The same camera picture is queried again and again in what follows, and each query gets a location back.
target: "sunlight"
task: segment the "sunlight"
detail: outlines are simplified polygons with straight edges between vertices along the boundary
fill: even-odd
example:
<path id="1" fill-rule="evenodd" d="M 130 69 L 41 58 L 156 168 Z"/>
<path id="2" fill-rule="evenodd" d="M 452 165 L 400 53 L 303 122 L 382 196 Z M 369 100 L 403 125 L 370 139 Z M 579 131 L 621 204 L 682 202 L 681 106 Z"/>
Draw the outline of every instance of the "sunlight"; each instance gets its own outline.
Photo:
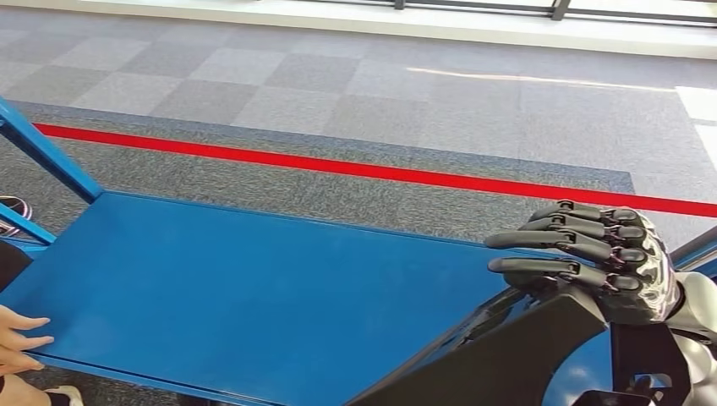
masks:
<path id="1" fill-rule="evenodd" d="M 569 79 L 548 79 L 548 78 L 533 78 L 530 76 L 515 76 L 509 74 L 460 74 L 458 72 L 448 72 L 445 70 L 435 69 L 424 69 L 424 68 L 407 68 L 411 72 L 421 72 L 424 74 L 442 74 L 445 76 L 456 76 L 459 78 L 470 78 L 478 80 L 520 80 L 526 82 L 537 82 L 537 83 L 557 83 L 561 85 L 580 85 L 589 87 L 600 87 L 606 89 L 628 89 L 633 91 L 662 91 L 662 92 L 674 92 L 675 89 L 668 89 L 665 87 L 651 87 L 651 86 L 635 86 L 635 85 L 617 85 L 614 83 L 603 83 L 593 82 L 590 80 L 569 80 Z"/>
<path id="2" fill-rule="evenodd" d="M 575 376 L 578 378 L 587 378 L 588 377 L 588 371 L 585 370 L 585 368 L 575 366 L 572 367 L 569 372 L 570 376 Z"/>
<path id="3" fill-rule="evenodd" d="M 714 169 L 717 170 L 717 126 L 714 125 L 695 125 L 699 138 L 702 139 L 704 149 L 712 160 Z"/>
<path id="4" fill-rule="evenodd" d="M 677 86 L 690 118 L 717 122 L 717 90 Z"/>
<path id="5" fill-rule="evenodd" d="M 576 395 L 574 393 L 568 393 L 563 396 L 565 399 L 565 405 L 570 406 L 571 404 L 575 404 L 575 401 L 577 401 L 578 398 L 580 398 L 580 395 Z"/>

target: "robot finger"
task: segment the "robot finger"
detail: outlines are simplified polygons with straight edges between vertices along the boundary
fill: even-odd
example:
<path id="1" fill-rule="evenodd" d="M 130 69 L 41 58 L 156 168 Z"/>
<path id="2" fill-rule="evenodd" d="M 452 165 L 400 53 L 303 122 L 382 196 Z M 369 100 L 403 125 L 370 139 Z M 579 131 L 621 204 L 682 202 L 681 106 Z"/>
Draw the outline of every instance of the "robot finger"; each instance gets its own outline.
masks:
<path id="1" fill-rule="evenodd" d="M 573 217 L 583 218 L 593 222 L 599 222 L 603 213 L 597 207 L 580 205 L 571 200 L 559 200 L 554 205 L 540 209 L 533 213 L 529 221 L 539 220 L 543 217 L 548 217 L 554 213 L 569 214 Z"/>
<path id="2" fill-rule="evenodd" d="M 608 274 L 600 269 L 568 259 L 497 258 L 488 263 L 488 270 L 506 275 L 508 282 L 521 277 L 557 277 L 593 288 L 612 288 Z"/>
<path id="3" fill-rule="evenodd" d="M 621 226 L 635 226 L 654 231 L 653 223 L 647 217 L 628 207 L 602 211 L 605 222 Z"/>
<path id="4" fill-rule="evenodd" d="M 547 217 L 542 217 L 532 222 L 524 224 L 519 230 L 523 231 L 557 231 L 569 230 L 591 237 L 593 239 L 603 239 L 608 234 L 609 229 L 602 222 L 585 220 L 584 218 L 574 217 L 568 213 L 552 213 Z"/>
<path id="5" fill-rule="evenodd" d="M 557 248 L 598 263 L 606 262 L 613 256 L 613 249 L 606 242 L 570 230 L 509 231 L 489 236 L 485 245 L 497 249 Z"/>
<path id="6" fill-rule="evenodd" d="M 497 258 L 488 263 L 488 270 L 503 274 L 506 282 L 516 288 L 534 285 L 536 279 L 546 277 L 612 292 L 636 290 L 641 286 L 635 277 L 608 273 L 565 258 Z"/>
<path id="7" fill-rule="evenodd" d="M 613 246 L 639 248 L 643 246 L 648 236 L 649 232 L 642 227 L 613 226 L 605 229 L 604 240 L 609 241 Z"/>

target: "red line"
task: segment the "red line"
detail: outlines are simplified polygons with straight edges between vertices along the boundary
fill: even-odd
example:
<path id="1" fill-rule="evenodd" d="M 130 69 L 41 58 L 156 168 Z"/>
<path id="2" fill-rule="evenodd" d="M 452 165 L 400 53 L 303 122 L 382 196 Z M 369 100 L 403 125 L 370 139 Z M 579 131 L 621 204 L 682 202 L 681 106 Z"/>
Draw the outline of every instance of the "red line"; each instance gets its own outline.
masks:
<path id="1" fill-rule="evenodd" d="M 668 213 L 694 216 L 717 217 L 717 205 L 697 201 L 663 199 L 660 197 L 626 195 L 589 189 L 574 189 L 547 184 L 530 184 L 512 180 L 479 178 L 407 169 L 402 167 L 383 167 L 367 163 L 335 161 L 332 159 L 295 156 L 275 152 L 243 150 L 220 145 L 195 144 L 191 142 L 164 140 L 136 135 L 115 134 L 90 129 L 72 129 L 57 125 L 40 124 L 35 126 L 44 134 L 70 140 L 83 140 L 109 145 L 121 145 L 146 150 L 174 152 L 184 155 L 206 156 L 232 161 L 252 162 L 278 167 L 294 167 L 341 175 L 353 175 L 365 178 L 377 178 L 430 184 L 448 188 L 477 190 L 481 192 L 517 195 L 544 199 L 570 199 L 583 203 L 602 206 L 630 206 L 636 209 L 664 211 Z"/>

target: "floor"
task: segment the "floor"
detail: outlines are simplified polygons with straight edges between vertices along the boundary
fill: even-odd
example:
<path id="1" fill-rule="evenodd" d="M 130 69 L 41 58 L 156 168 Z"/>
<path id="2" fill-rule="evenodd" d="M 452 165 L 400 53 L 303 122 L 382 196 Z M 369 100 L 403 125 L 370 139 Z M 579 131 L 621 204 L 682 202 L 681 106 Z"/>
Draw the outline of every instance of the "floor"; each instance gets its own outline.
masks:
<path id="1" fill-rule="evenodd" d="M 717 202 L 715 61 L 0 8 L 0 95 L 36 122 Z M 546 203 L 57 143 L 114 189 L 449 238 Z M 61 231 L 83 205 L 0 146 L 0 188 Z M 717 225 L 648 214 L 672 247 Z M 90 404 L 175 402 L 54 374 L 34 379 L 79 382 Z"/>
<path id="2" fill-rule="evenodd" d="M 715 89 L 706 60 L 0 12 L 13 101 L 612 169 L 684 200 L 717 200 Z M 654 220 L 679 243 L 714 225 Z"/>

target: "shoe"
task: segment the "shoe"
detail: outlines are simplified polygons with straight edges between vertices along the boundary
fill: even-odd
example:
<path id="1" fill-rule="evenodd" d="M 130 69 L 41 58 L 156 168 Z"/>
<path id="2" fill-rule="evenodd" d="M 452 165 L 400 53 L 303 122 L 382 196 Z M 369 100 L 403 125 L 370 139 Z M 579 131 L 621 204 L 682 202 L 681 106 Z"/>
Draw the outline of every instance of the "shoe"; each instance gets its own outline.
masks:
<path id="1" fill-rule="evenodd" d="M 28 220 L 32 217 L 32 207 L 19 197 L 0 196 L 0 205 L 6 205 Z M 0 237 L 12 237 L 19 231 L 20 230 L 17 227 L 11 226 L 5 222 L 0 222 Z"/>
<path id="2" fill-rule="evenodd" d="M 82 395 L 79 394 L 79 390 L 76 387 L 54 387 L 53 389 L 47 389 L 45 392 L 67 396 L 69 398 L 69 406 L 85 406 L 85 404 L 82 403 Z"/>

